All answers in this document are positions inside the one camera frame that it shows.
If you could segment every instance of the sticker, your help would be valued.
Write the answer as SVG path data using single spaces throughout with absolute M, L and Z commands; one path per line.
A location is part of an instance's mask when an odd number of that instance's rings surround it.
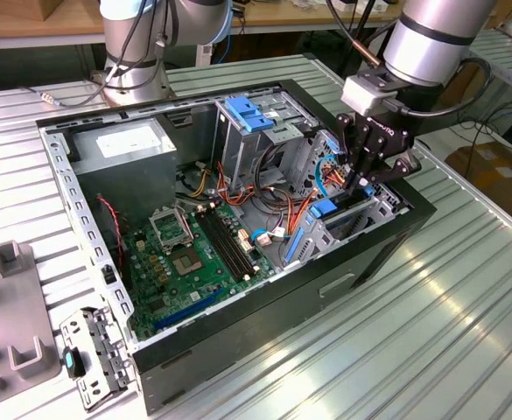
M 504 178 L 512 178 L 512 169 L 507 166 L 495 168 Z
M 497 159 L 497 155 L 493 153 L 492 150 L 477 150 L 477 152 L 481 155 L 485 160 L 493 160 Z
M 96 143 L 105 158 L 142 151 L 161 144 L 154 131 L 147 126 L 99 136 Z
M 266 118 L 269 118 L 269 119 L 272 119 L 272 118 L 277 118 L 279 117 L 279 114 L 275 111 L 270 111 L 270 112 L 264 112 L 263 115 L 266 117 Z

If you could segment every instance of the motherboard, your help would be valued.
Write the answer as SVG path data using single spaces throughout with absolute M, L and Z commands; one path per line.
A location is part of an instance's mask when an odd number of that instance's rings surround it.
M 239 232 L 240 222 L 222 204 L 197 213 L 176 207 L 123 235 L 128 293 L 135 306 L 130 323 L 139 340 L 275 274 Z

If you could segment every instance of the yellow wire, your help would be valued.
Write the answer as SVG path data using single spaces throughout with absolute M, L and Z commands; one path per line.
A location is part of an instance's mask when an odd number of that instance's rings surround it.
M 206 179 L 207 179 L 207 171 L 203 170 L 203 175 L 201 176 L 200 187 L 195 192 L 189 194 L 190 197 L 197 197 L 203 193 L 203 190 L 205 189 Z

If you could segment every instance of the cardboard box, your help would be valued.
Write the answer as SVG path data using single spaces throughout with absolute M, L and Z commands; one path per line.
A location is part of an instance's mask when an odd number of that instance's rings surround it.
M 0 0 L 0 13 L 34 20 L 46 20 L 63 0 Z
M 464 176 L 470 147 L 462 147 L 446 163 Z M 499 142 L 475 147 L 467 180 L 512 216 L 512 150 Z

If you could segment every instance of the blue cable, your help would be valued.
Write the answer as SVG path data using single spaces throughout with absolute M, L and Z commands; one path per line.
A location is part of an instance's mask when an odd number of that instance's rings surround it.
M 319 190 L 324 194 L 324 197 L 327 197 L 327 191 L 324 187 L 324 184 L 322 184 L 322 174 L 319 170 L 320 166 L 322 165 L 322 162 L 326 159 L 335 159 L 334 155 L 325 155 L 324 157 L 321 157 L 318 163 L 316 164 L 316 171 L 314 172 L 314 177 L 316 178 L 316 184 L 318 185 Z
M 230 44 L 231 43 L 232 43 L 232 39 L 230 37 L 230 32 L 229 32 L 228 36 L 227 36 L 227 49 L 224 51 L 224 54 L 222 54 L 222 57 L 220 59 L 218 59 L 215 64 L 220 64 L 220 63 L 222 63 L 222 61 L 224 59 L 227 58 L 228 52 L 230 51 Z
M 266 234 L 267 233 L 267 229 L 257 229 L 256 231 L 254 231 L 254 233 L 250 236 L 250 239 L 252 240 L 252 242 L 254 242 L 256 239 L 257 239 L 257 236 L 259 235 L 263 235 L 263 234 Z

